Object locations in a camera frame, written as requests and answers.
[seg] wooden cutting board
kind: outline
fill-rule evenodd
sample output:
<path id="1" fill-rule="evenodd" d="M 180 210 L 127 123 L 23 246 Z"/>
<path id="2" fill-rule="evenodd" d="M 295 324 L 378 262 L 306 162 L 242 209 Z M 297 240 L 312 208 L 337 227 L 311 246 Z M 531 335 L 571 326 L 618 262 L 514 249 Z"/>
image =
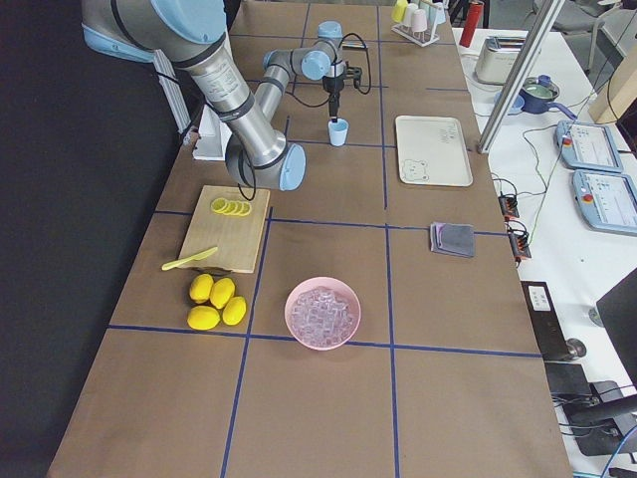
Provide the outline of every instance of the wooden cutting board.
<path id="1" fill-rule="evenodd" d="M 206 259 L 192 261 L 180 267 L 216 267 L 251 274 L 257 263 L 270 191 L 257 189 L 255 198 L 251 201 L 252 211 L 246 217 L 212 212 L 210 204 L 218 197 L 245 200 L 237 187 L 203 186 L 179 252 L 179 259 L 213 246 L 217 246 L 219 250 Z"/>

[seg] toaster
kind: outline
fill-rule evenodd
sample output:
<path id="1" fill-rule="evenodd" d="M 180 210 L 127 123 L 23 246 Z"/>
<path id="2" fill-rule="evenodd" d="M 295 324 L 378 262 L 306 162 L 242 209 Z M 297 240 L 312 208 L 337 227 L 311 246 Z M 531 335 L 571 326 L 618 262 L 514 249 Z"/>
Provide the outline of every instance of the toaster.
<path id="1" fill-rule="evenodd" d="M 487 37 L 476 64 L 478 81 L 503 85 L 524 43 L 525 37 Z"/>

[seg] paper cup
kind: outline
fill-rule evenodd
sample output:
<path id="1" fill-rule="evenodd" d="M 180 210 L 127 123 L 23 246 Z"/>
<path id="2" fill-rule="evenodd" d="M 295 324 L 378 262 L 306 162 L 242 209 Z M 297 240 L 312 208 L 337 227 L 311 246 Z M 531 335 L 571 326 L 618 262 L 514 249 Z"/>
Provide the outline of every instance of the paper cup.
<path id="1" fill-rule="evenodd" d="M 339 118 L 336 122 L 329 121 L 327 123 L 327 131 L 329 131 L 329 142 L 332 146 L 343 146 L 347 139 L 347 130 L 349 129 L 349 123 Z"/>

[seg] dark gray floor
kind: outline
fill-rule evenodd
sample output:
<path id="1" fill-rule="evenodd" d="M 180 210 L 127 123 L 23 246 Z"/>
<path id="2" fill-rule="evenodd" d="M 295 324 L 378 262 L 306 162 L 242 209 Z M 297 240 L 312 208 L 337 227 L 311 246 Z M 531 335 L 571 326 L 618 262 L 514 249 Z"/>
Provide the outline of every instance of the dark gray floor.
<path id="1" fill-rule="evenodd" d="M 495 0 L 491 26 L 520 28 L 530 2 Z M 178 141 L 153 74 L 86 47 L 79 1 L 14 5 L 0 7 L 0 478 L 35 478 L 66 429 Z"/>

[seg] gray cloth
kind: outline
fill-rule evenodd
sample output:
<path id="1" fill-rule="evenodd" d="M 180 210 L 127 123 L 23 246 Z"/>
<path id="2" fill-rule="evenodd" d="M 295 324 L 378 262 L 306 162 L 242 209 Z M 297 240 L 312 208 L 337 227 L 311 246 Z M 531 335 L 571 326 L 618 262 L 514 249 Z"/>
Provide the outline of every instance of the gray cloth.
<path id="1" fill-rule="evenodd" d="M 460 257 L 476 255 L 474 226 L 434 222 L 430 229 L 431 250 L 440 254 Z"/>

